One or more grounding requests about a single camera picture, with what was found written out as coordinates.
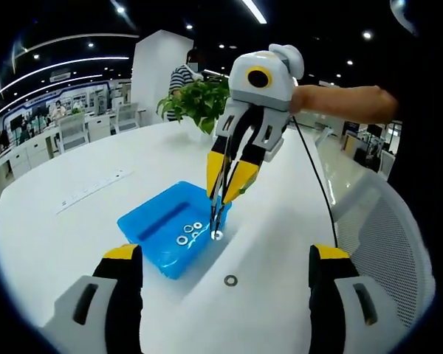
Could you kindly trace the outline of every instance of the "robot camera eye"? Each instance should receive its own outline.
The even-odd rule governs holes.
[[[248,71],[248,82],[258,89],[264,89],[271,83],[270,73],[263,68],[252,68]]]

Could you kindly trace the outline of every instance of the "ceiling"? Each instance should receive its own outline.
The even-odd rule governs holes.
[[[57,69],[68,68],[72,78],[95,74],[102,74],[105,80],[130,78],[135,43],[160,29],[194,39],[205,52],[207,68],[225,74],[240,54],[266,49],[270,43],[293,44],[305,61],[306,74],[300,84],[323,80],[345,87],[380,85],[385,77],[393,77],[399,58],[391,49],[404,48],[411,41],[392,16],[388,0],[254,2],[267,24],[259,24],[241,0],[66,0],[59,5],[44,1],[20,28],[2,58],[0,88],[30,72],[69,60],[111,56],[129,59],[72,63],[30,75],[0,94],[0,108],[49,85],[49,76]],[[124,7],[125,12],[118,13],[117,6]],[[372,33],[369,41],[362,36],[365,30]],[[129,36],[91,35],[96,33]],[[53,42],[73,35],[84,36]],[[47,41],[53,43],[33,49]]]

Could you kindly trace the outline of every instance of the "mesh chair back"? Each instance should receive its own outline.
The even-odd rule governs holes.
[[[129,103],[127,105],[119,105],[117,109],[117,125],[119,130],[126,131],[128,129],[137,128],[138,124],[135,114],[138,108],[137,103]]]
[[[367,171],[332,208],[338,246],[361,275],[375,279],[397,303],[410,327],[435,292],[428,252],[411,211],[395,190]]]
[[[58,120],[60,139],[64,150],[86,143],[84,113],[73,114]]]

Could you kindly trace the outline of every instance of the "floor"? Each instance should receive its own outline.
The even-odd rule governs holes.
[[[320,135],[313,130],[310,134]],[[341,151],[340,140],[336,136],[325,139],[318,147],[318,153],[328,184],[326,194],[330,204],[335,205],[361,178],[366,169]]]

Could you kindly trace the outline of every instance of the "striped shirt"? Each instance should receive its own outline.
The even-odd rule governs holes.
[[[180,89],[181,87],[193,82],[194,79],[192,72],[190,72],[190,70],[187,68],[185,64],[181,65],[178,68],[176,68],[171,74],[171,83],[169,84],[169,94],[171,94],[172,91]],[[174,111],[168,111],[165,117],[168,120],[176,119]]]

